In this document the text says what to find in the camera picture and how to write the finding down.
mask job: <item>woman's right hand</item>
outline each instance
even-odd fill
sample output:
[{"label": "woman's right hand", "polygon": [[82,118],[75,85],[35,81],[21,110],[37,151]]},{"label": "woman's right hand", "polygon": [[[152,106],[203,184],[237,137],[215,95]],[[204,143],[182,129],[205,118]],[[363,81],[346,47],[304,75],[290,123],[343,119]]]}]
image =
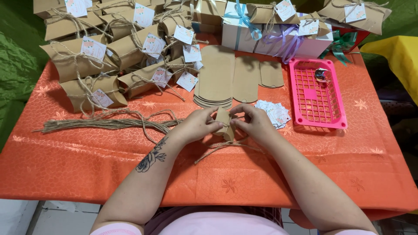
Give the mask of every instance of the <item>woman's right hand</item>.
[{"label": "woman's right hand", "polygon": [[232,119],[230,123],[245,131],[263,147],[267,148],[270,143],[277,142],[276,138],[280,134],[271,124],[270,118],[264,110],[249,104],[239,104],[233,107],[229,112],[231,114],[245,113],[245,122],[238,119]]}]

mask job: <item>green ribbon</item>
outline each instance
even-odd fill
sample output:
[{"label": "green ribbon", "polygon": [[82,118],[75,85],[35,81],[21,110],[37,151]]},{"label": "green ribbon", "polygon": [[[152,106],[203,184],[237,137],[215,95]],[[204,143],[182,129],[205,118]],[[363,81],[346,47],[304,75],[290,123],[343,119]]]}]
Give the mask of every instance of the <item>green ribbon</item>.
[{"label": "green ribbon", "polygon": [[334,41],[325,49],[324,52],[319,56],[320,59],[323,59],[325,55],[332,51],[334,56],[341,61],[344,66],[347,66],[345,62],[352,63],[347,57],[344,55],[344,51],[350,50],[354,44],[356,43],[357,39],[357,32],[354,33],[345,33],[341,36],[339,30],[332,31],[332,36],[334,37]]}]

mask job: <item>orange tablecloth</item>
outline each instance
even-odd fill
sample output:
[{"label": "orange tablecloth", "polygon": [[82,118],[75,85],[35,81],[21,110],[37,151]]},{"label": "orange tablecloth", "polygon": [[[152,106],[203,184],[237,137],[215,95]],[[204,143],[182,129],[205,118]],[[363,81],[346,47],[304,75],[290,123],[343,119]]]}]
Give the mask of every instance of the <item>orange tablecloth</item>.
[{"label": "orange tablecloth", "polygon": [[[250,53],[237,52],[237,55]],[[261,61],[271,56],[251,54]],[[402,214],[418,208],[418,190],[392,134],[385,113],[361,55],[348,58],[344,67],[335,57],[347,130],[294,126],[290,121],[278,130],[310,161],[334,180],[372,219]],[[259,87],[260,100],[281,102],[290,109],[288,66],[283,65],[285,86]],[[149,115],[172,109],[185,118],[199,107],[193,92],[175,86],[186,102],[168,89],[157,90],[129,107]],[[55,66],[48,62],[3,152],[0,155],[0,197],[8,199],[64,200],[103,204],[154,146],[141,128],[121,130],[73,129],[56,133],[33,133],[49,119],[80,118],[58,84]],[[157,120],[167,120],[163,115]],[[155,139],[163,135],[148,131]],[[221,141],[207,136],[208,141]],[[252,140],[247,144],[256,145]],[[297,209],[298,205],[271,156],[241,147],[227,147],[193,162],[207,149],[200,143],[187,145],[171,173],[162,206],[232,204]],[[309,227],[303,214],[292,210],[293,220]]]}]

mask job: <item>woman's left hand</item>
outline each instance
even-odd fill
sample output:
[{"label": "woman's left hand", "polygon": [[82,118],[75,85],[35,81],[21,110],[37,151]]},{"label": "woman's left hand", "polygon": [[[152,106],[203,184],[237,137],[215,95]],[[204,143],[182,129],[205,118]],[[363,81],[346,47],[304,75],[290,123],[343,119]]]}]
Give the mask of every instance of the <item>woman's left hand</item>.
[{"label": "woman's left hand", "polygon": [[218,107],[195,110],[170,132],[175,133],[176,138],[182,138],[185,144],[200,140],[223,127],[221,122],[207,124],[207,122],[213,121],[211,115],[216,110]]}]

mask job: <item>pink plastic tray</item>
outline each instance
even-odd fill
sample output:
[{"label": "pink plastic tray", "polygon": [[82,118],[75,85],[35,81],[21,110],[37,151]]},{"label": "pink plastic tray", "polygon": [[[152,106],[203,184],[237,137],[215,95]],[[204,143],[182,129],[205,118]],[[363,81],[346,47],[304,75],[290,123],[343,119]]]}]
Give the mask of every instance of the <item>pink plastic tray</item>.
[{"label": "pink plastic tray", "polygon": [[[295,123],[347,129],[347,118],[332,61],[293,58],[289,66]],[[331,72],[331,82],[318,82],[315,79],[315,70],[319,68]]]}]

